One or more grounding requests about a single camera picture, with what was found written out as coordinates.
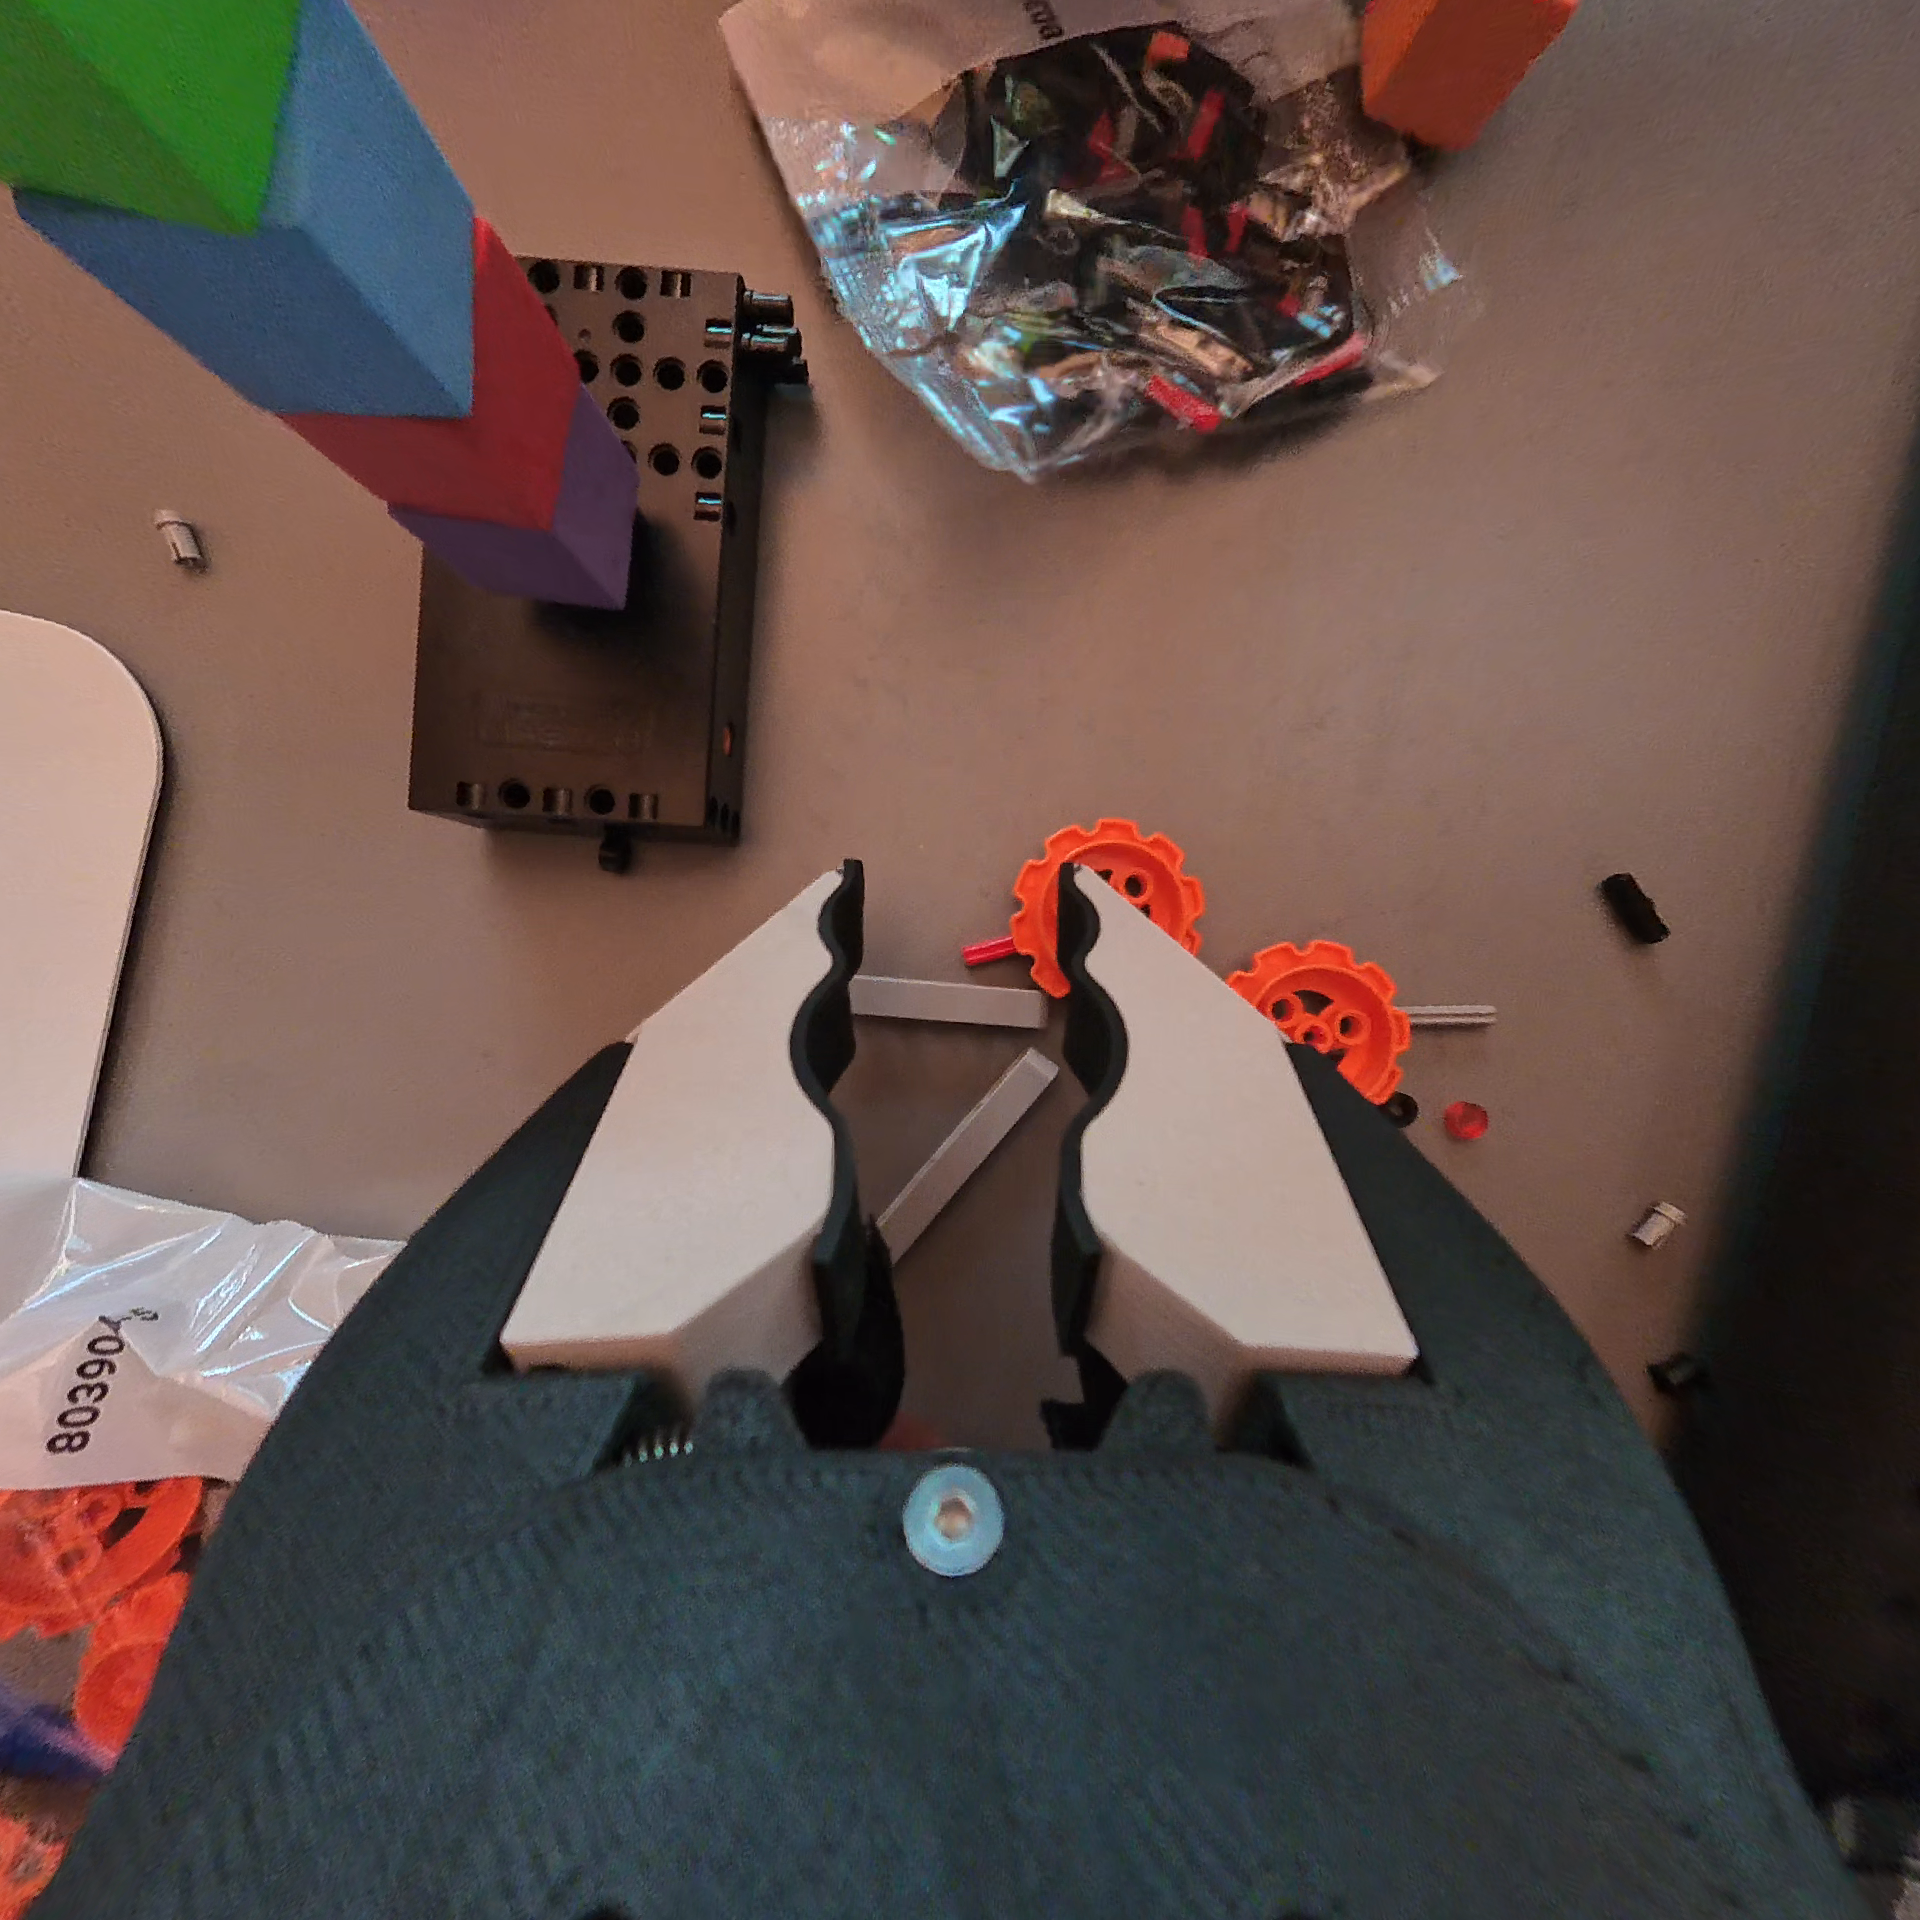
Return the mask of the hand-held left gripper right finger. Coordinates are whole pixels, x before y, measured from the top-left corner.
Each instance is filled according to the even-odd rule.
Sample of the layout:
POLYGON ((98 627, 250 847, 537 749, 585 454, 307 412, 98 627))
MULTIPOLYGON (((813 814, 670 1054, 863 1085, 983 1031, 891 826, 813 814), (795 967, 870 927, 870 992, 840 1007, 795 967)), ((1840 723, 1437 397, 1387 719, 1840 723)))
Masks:
POLYGON ((1406 1378, 1418 1347, 1279 1031, 1086 861, 1055 878, 1063 1064, 1050 1322, 1089 1448, 1141 1376, 1224 1436, 1261 1376, 1406 1378))

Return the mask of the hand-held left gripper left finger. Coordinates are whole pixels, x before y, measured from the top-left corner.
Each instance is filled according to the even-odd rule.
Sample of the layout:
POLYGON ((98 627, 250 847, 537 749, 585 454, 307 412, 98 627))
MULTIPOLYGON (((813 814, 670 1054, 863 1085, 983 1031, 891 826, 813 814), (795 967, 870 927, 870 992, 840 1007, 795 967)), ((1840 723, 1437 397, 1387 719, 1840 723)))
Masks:
POLYGON ((686 1407, 759 1371, 816 1447, 891 1429, 893 1264, 832 1103, 857 1051, 863 903, 849 856, 631 1031, 501 1331, 514 1370, 646 1373, 686 1407))

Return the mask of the orange plastic gear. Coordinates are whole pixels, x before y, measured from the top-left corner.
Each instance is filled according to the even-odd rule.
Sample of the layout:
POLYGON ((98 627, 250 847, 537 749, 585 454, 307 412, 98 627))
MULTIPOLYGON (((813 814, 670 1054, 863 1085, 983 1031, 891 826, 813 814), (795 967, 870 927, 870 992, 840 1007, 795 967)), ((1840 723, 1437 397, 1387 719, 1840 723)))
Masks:
POLYGON ((1375 963, 1331 939, 1271 943, 1227 988, 1253 1003, 1286 1042, 1334 1058, 1342 1077, 1382 1106, 1400 1088, 1410 1019, 1375 963))
POLYGON ((1058 959, 1058 875, 1066 863, 1087 869, 1182 948, 1200 952, 1207 891, 1185 870, 1184 850, 1163 832, 1142 832, 1125 819, 1069 823, 1050 832, 1015 875, 1010 939, 1042 995, 1066 995, 1058 959))

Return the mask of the black perforated plastic box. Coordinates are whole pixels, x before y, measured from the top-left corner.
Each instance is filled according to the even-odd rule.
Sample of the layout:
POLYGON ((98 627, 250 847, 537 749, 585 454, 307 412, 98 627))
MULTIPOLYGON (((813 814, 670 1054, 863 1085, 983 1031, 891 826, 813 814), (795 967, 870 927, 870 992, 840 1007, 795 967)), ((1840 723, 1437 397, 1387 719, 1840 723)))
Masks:
POLYGON ((621 611, 489 591, 422 558, 413 812, 639 840, 744 826, 765 424, 809 370, 789 293, 728 272, 520 256, 637 474, 621 611))

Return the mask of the purple foam block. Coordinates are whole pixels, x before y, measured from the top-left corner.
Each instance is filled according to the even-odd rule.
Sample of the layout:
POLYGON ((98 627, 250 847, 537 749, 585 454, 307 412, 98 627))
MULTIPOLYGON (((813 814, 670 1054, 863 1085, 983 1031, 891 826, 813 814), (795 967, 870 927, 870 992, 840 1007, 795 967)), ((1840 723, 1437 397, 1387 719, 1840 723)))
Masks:
POLYGON ((586 391, 567 424, 558 502, 542 527, 387 507, 467 584, 518 598, 621 611, 632 574, 634 462, 586 391))

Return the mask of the red foam block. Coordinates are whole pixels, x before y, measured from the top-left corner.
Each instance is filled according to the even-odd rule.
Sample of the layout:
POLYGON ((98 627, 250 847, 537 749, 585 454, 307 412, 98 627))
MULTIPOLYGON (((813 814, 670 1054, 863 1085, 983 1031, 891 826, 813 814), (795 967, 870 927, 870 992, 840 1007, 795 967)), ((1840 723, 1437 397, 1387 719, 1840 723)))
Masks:
POLYGON ((305 445, 401 522, 546 532, 579 380, 515 256, 471 219, 471 408, 464 416, 287 413, 305 445))

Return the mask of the shiny bag of black parts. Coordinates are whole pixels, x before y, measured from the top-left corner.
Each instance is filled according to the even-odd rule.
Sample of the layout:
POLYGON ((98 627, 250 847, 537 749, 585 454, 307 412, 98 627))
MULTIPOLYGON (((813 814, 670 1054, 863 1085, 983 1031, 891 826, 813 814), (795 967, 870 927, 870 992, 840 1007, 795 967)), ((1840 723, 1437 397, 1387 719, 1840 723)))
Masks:
POLYGON ((1472 314, 1359 5, 750 3, 720 35, 835 308, 983 467, 1427 389, 1472 314))

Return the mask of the blue foam block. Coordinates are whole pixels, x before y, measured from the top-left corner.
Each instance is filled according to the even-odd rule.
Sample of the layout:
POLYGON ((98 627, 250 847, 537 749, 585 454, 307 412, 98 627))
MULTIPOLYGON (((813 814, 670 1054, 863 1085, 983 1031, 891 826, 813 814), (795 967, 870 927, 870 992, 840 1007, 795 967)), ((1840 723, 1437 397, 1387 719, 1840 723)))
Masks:
POLYGON ((472 205, 345 3, 296 13, 258 226, 16 187, 21 219, 274 416, 472 405, 472 205))

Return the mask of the green foam block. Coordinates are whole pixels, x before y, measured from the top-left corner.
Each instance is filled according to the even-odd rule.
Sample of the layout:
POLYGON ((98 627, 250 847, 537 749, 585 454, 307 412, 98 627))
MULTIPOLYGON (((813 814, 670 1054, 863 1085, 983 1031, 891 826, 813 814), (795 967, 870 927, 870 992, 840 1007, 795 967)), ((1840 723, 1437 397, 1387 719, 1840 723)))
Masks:
POLYGON ((5 3, 5 182, 248 232, 299 13, 299 3, 5 3))

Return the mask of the grey desk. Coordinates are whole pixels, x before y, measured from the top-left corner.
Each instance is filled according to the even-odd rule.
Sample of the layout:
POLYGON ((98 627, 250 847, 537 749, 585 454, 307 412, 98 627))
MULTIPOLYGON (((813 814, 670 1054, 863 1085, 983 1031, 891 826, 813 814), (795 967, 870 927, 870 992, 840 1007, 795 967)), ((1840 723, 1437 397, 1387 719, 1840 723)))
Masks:
POLYGON ((1426 391, 1042 486, 832 308, 721 5, 359 12, 515 251, 797 302, 743 837, 614 878, 413 815, 416 544, 7 204, 5 607, 110 647, 167 748, 87 1173, 401 1239, 835 859, 867 970, 955 978, 1117 814, 1185 850, 1208 967, 1318 934, 1496 1007, 1415 1040, 1410 1140, 1662 1432, 1912 444, 1914 5, 1582 5, 1430 181, 1472 314, 1426 391))

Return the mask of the long grey beam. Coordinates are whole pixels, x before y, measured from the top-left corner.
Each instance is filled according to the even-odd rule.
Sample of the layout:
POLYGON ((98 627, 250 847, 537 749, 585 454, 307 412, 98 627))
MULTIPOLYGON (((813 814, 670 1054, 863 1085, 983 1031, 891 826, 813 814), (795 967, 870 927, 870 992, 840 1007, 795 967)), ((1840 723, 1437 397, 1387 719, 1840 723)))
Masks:
POLYGON ((1042 1031, 1050 1007, 1050 998, 1040 989, 866 973, 849 978, 848 1002, 858 1019, 1011 1031, 1042 1031))
POLYGON ((1058 1064, 1038 1048, 1023 1051, 990 1091, 950 1127, 943 1140, 878 1213, 874 1228, 893 1264, 903 1261, 927 1228, 969 1187, 1058 1079, 1058 1064))

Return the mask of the crinkled bag of orange gears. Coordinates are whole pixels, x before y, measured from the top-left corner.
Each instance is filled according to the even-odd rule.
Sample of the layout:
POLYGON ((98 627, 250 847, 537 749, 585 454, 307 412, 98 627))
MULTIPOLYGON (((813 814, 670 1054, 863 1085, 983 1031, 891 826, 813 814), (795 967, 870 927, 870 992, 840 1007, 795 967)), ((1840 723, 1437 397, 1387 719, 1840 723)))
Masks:
MULTIPOLYGON (((111 1762, 232 1486, 394 1255, 89 1179, 5 1181, 5 1685, 111 1762)), ((5 1916, 31 1910, 103 1782, 5 1778, 5 1916)))

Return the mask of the dark perforated panel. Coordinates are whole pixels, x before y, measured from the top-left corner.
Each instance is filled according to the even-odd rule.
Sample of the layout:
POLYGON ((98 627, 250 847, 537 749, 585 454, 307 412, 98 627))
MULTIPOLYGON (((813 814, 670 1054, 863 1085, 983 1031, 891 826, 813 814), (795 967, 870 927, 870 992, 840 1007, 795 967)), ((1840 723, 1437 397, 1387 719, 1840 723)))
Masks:
POLYGON ((1914 1795, 1914 749, 1911 452, 1675 1448, 1816 1803, 1914 1795))

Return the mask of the white rounded stand base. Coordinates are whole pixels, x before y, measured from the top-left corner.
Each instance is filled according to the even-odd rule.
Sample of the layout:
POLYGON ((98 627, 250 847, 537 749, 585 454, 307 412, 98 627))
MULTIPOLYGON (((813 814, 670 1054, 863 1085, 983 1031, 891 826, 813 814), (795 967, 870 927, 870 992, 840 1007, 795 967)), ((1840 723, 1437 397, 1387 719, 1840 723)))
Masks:
POLYGON ((101 642, 1 612, 1 1175, 79 1171, 159 803, 161 736, 101 642))

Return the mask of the orange foam block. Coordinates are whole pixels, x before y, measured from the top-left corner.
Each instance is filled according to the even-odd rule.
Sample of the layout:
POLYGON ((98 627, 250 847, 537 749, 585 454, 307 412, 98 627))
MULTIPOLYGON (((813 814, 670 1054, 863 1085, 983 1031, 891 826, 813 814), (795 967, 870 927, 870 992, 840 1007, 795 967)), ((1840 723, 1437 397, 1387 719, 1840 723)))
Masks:
POLYGON ((1577 3, 1369 3, 1359 104, 1406 139, 1461 154, 1574 12, 1577 3))

